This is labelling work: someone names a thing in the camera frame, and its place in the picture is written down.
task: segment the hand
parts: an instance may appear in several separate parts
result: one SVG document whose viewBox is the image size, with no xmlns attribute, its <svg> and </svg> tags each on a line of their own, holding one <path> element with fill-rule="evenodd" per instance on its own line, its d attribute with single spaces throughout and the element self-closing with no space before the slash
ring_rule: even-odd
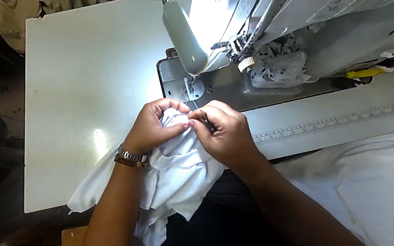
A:
<svg viewBox="0 0 394 246">
<path fill-rule="evenodd" d="M 205 115 L 217 129 L 213 135 L 201 122 Z M 188 119 L 206 152 L 230 169 L 265 158 L 253 142 L 247 118 L 229 105 L 211 101 L 192 112 Z"/>
<path fill-rule="evenodd" d="M 167 108 L 189 113 L 188 106 L 170 98 L 145 104 L 123 143 L 123 149 L 133 154 L 145 154 L 188 129 L 186 123 L 162 127 L 159 119 Z"/>
</svg>

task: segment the floor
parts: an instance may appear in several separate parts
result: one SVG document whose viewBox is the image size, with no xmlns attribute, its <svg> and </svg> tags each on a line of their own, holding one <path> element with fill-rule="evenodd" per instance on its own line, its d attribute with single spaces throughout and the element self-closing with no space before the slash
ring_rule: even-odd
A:
<svg viewBox="0 0 394 246">
<path fill-rule="evenodd" d="M 60 245 L 61 231 L 87 225 L 92 210 L 24 214 L 25 59 L 11 51 L 0 38 L 0 244 Z"/>
</svg>

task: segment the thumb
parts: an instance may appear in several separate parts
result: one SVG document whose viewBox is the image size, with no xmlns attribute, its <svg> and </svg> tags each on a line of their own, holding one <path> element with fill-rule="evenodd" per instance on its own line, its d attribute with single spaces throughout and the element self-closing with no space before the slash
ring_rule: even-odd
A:
<svg viewBox="0 0 394 246">
<path fill-rule="evenodd" d="M 188 124 L 193 128 L 203 147 L 208 147 L 212 142 L 212 135 L 206 126 L 198 120 L 189 120 Z"/>
<path fill-rule="evenodd" d="M 173 137 L 181 134 L 184 130 L 188 129 L 187 123 L 179 123 L 174 126 L 163 127 L 162 128 L 162 142 L 167 142 Z"/>
</svg>

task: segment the yellow screwdriver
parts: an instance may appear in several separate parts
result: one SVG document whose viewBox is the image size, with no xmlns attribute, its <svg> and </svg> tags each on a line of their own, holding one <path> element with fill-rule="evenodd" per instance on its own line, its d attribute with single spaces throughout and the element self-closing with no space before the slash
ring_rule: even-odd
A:
<svg viewBox="0 0 394 246">
<path fill-rule="evenodd" d="M 327 79 L 327 78 L 337 78 L 337 77 L 346 77 L 348 79 L 353 79 L 353 78 L 364 78 L 364 77 L 373 77 L 378 74 L 383 74 L 385 73 L 384 69 L 381 68 L 375 68 L 375 69 L 366 69 L 366 70 L 361 70 L 361 71 L 351 71 L 347 72 L 344 75 L 338 75 L 338 76 L 329 76 L 329 77 L 322 77 L 320 79 Z"/>
</svg>

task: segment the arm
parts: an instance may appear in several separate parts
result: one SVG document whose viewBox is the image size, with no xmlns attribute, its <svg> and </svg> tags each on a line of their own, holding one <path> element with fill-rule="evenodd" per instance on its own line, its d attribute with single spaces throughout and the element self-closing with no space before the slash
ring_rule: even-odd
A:
<svg viewBox="0 0 394 246">
<path fill-rule="evenodd" d="M 200 119 L 214 124 L 211 135 Z M 290 245 L 363 245 L 328 211 L 288 182 L 256 148 L 243 114 L 212 101 L 189 115 L 205 150 L 250 189 L 269 225 Z"/>
<path fill-rule="evenodd" d="M 170 107 L 189 113 L 188 106 L 174 99 L 164 98 L 146 104 L 126 137 L 123 149 L 134 154 L 147 153 L 187 129 L 188 125 L 184 123 L 165 128 L 161 126 L 159 119 L 162 111 Z M 115 164 L 89 223 L 85 246 L 131 244 L 140 215 L 144 176 L 142 169 Z"/>
</svg>

